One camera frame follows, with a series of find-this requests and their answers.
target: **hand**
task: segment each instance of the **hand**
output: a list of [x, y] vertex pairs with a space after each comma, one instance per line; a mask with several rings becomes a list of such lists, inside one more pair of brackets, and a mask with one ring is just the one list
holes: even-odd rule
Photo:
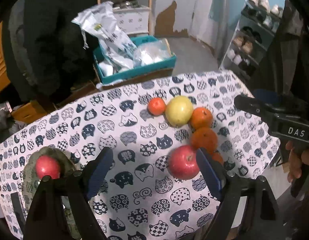
[[303, 151], [300, 157], [294, 152], [292, 141], [288, 141], [286, 144], [286, 150], [290, 151], [289, 155], [289, 174], [288, 181], [292, 182], [294, 179], [301, 177], [301, 165], [302, 163], [309, 165], [309, 149]]

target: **concrete floor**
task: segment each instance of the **concrete floor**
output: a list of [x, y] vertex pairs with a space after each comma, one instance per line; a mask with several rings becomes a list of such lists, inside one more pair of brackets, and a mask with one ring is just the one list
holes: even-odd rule
[[218, 65], [210, 49], [189, 38], [168, 38], [170, 49], [177, 56], [174, 75], [217, 70]]

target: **teal plastic crate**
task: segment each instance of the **teal plastic crate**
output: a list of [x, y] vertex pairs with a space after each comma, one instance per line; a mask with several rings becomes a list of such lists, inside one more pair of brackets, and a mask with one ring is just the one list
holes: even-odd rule
[[[134, 44], [136, 44], [136, 46], [139, 46], [147, 42], [157, 41], [157, 39], [154, 36], [134, 37], [134, 38], [131, 38], [131, 40]], [[130, 69], [130, 70], [127, 70], [121, 73], [115, 73], [111, 76], [105, 77], [98, 66], [98, 62], [102, 62], [104, 60], [100, 47], [96, 48], [93, 51], [93, 57], [94, 57], [95, 69], [98, 73], [101, 83], [104, 85], [109, 84], [118, 79], [123, 79], [123, 80], [130, 79], [130, 78], [141, 76], [141, 75], [144, 75], [144, 74], [147, 74], [147, 73], [159, 70], [159, 69], [174, 68], [176, 64], [176, 55], [173, 55], [171, 58], [166, 59], [162, 62], [153, 63], [153, 64], [146, 65], [146, 66], [137, 66], [134, 69]]]

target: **floor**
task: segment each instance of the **floor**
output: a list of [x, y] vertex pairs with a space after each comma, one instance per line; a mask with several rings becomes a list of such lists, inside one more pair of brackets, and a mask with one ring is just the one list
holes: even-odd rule
[[[173, 74], [212, 71], [217, 70], [218, 65], [210, 49], [189, 38], [168, 38], [170, 49], [177, 56]], [[287, 173], [282, 166], [268, 167], [263, 175], [267, 178], [275, 198], [277, 199], [290, 186], [287, 181]], [[232, 227], [237, 227], [242, 219], [246, 197], [241, 197]]]
[[206, 45], [189, 38], [168, 38], [168, 42], [177, 56], [174, 75], [218, 69], [216, 59]]

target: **table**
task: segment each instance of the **table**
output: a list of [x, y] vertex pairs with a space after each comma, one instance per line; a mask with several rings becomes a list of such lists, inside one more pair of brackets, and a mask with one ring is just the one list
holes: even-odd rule
[[9, 194], [21, 191], [24, 166], [42, 146], [69, 151], [81, 168], [103, 147], [113, 149], [112, 168], [90, 201], [109, 240], [173, 240], [196, 231], [212, 220], [219, 202], [200, 173], [182, 181], [167, 171], [169, 152], [188, 142], [191, 128], [170, 127], [147, 112], [147, 103], [186, 95], [195, 107], [208, 108], [224, 168], [256, 178], [280, 141], [259, 117], [234, 107], [240, 93], [252, 96], [231, 71], [188, 73], [89, 95], [28, 125], [0, 144], [0, 201], [12, 233], [22, 237]]

